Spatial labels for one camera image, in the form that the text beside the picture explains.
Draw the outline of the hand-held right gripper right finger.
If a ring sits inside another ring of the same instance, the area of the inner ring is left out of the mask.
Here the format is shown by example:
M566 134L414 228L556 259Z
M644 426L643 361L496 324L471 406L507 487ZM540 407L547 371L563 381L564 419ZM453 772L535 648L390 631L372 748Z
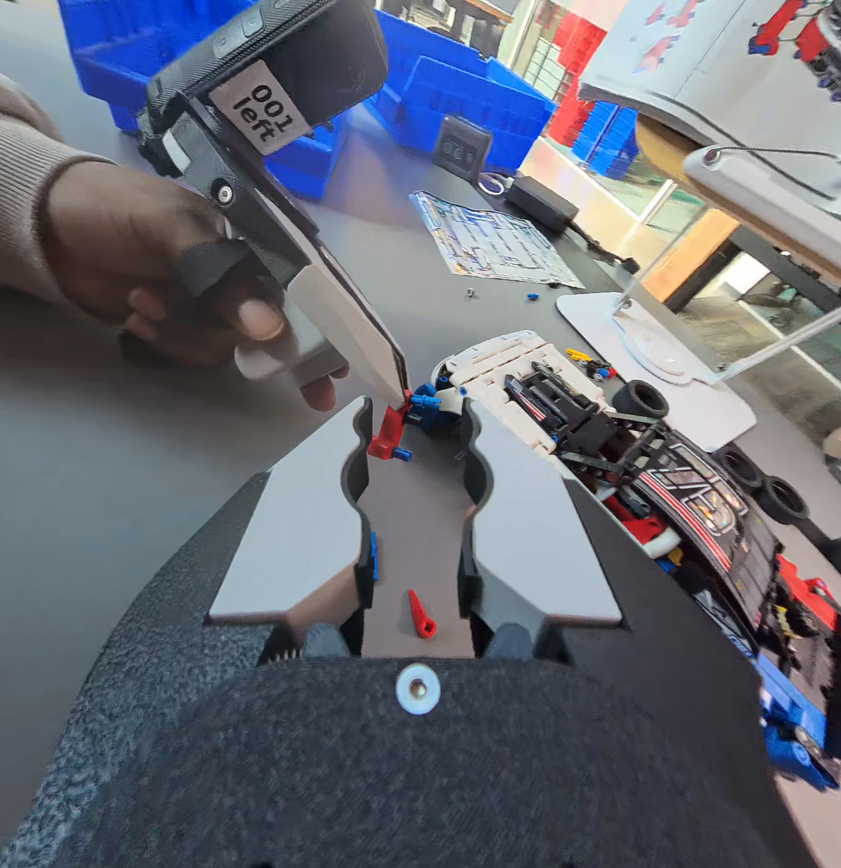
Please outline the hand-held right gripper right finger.
M472 649L514 625L531 654L563 627L610 631L623 614L566 480L479 400L459 422L462 482L471 506L458 564L458 610Z

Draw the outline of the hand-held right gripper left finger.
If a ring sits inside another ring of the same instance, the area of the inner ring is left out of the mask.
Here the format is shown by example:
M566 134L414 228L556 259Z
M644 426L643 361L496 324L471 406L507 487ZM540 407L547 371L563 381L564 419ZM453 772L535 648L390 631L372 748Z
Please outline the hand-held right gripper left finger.
M208 611L212 626L283 627L296 644L318 623L371 609L369 485L373 405L360 396L273 465Z

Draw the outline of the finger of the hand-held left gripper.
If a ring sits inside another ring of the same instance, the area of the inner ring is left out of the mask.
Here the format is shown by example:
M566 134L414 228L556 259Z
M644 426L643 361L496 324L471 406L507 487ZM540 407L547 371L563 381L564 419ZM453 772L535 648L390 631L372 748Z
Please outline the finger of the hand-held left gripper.
M361 289L328 250L316 244L318 264L330 282L325 335L350 368L386 400L403 400L411 389L406 356Z
M250 380L281 375L299 388L348 367L391 407L403 407L407 373L402 349L365 298L328 268L305 266L283 291L285 333L240 344L234 361Z

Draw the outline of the red angled brick piece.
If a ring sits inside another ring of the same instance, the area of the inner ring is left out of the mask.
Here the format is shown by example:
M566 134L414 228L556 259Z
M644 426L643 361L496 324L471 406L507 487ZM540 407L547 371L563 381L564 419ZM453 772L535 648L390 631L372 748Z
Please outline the red angled brick piece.
M412 397L412 391L405 389L402 406L399 408L387 407L381 428L378 434L372 437L368 446L369 456L380 460L392 460L391 450L393 447L402 447L402 436L413 408Z

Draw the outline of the toy brick race car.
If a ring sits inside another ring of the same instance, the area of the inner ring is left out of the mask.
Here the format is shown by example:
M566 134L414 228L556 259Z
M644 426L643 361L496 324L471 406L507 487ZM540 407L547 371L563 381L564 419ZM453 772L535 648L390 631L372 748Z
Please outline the toy brick race car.
M568 479L582 483L697 603L761 679L772 763L819 791L841 786L841 606L801 578L755 495L666 417L610 406L587 366L534 331L453 354L412 397L419 425L455 424L479 400ZM841 575L841 537L798 527Z

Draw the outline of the person's left forearm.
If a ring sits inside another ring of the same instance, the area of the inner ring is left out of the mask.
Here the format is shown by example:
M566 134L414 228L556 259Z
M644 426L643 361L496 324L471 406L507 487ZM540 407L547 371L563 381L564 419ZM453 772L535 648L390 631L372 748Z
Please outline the person's left forearm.
M47 264L41 208L68 168L111 165L67 145L52 118L0 73L0 287L68 306Z

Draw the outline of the person's left hand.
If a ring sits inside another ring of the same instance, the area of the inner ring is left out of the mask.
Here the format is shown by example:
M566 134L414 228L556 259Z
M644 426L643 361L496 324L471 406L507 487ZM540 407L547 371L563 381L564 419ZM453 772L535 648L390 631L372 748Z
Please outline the person's left hand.
M241 346L294 353L287 320L254 280L232 278L200 307L173 266L192 246L227 237L220 213L163 178L83 161L51 183L39 213L43 250L61 293L159 362L222 367Z

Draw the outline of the red axle pin piece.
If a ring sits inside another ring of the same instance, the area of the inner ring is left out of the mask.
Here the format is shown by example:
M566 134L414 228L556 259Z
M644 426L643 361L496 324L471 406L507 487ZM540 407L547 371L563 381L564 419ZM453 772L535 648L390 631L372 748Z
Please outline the red axle pin piece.
M423 602L414 590L409 590L407 597L415 634L424 641L432 640L437 634L435 620L427 613Z

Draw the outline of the holographic sticker sheet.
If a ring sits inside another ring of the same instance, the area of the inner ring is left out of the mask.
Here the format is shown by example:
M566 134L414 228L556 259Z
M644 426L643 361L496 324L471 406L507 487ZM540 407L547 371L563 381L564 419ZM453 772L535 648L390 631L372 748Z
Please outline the holographic sticker sheet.
M527 220L411 193L421 220L452 274L585 289L553 245Z

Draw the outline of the black toy tire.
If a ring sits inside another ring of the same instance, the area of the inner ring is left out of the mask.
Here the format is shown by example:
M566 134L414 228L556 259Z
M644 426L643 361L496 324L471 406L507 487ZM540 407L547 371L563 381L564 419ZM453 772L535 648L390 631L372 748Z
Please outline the black toy tire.
M766 475L755 493L755 501L770 519L781 525L799 525L809 519L808 505L790 483Z
M744 494L753 495L762 489L763 471L734 443L726 444L711 456Z
M670 409L665 395L640 379L625 383L610 398L610 406L620 414L653 419L664 419Z

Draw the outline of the black charging dock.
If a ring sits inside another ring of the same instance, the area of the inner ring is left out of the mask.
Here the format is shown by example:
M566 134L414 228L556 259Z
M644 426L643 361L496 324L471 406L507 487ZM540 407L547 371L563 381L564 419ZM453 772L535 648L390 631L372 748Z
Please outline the black charging dock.
M478 186L491 151L491 130L458 114L445 114L439 127L432 163Z

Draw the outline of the large blue storage bin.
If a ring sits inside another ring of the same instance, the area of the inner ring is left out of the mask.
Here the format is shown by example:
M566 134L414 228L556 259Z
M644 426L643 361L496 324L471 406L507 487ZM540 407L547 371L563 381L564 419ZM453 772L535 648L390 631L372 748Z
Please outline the large blue storage bin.
M59 1L81 88L105 102L115 126L137 136L145 88L155 73L211 35L253 1ZM350 128L348 109L265 159L297 196L319 201Z

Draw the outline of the black power adapter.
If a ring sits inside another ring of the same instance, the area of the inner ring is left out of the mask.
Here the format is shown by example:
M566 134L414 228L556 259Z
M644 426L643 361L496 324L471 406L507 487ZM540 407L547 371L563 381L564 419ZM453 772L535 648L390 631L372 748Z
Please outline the black power adapter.
M564 233L579 214L576 205L530 176L514 178L505 203L531 222L556 235Z

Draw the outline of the stack of red bins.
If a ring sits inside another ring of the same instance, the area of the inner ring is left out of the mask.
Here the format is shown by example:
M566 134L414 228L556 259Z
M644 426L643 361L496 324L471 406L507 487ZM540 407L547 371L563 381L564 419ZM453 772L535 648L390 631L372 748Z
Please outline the stack of red bins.
M565 12L553 37L558 47L558 66L565 72L558 89L558 107L549 121L546 135L558 145L572 147L591 112L593 101L579 96L580 77L599 49L607 31L585 17Z

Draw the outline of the light wooden board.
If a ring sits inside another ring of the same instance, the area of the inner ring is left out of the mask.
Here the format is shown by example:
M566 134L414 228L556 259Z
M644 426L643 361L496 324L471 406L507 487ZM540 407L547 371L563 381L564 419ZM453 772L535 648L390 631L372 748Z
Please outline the light wooden board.
M642 274L643 288L668 307L674 306L674 296L687 281L724 247L736 229L746 226L765 241L788 250L796 259L815 268L841 286L841 269L826 258L809 251L805 244L788 233L779 232L759 218L749 216L745 210L729 201L716 199L704 187L693 188L683 171L685 158L696 151L697 143L665 124L643 115L638 117L636 139L643 157L656 172L696 197L702 197L707 211L697 219L695 226L686 229L668 244L658 261Z

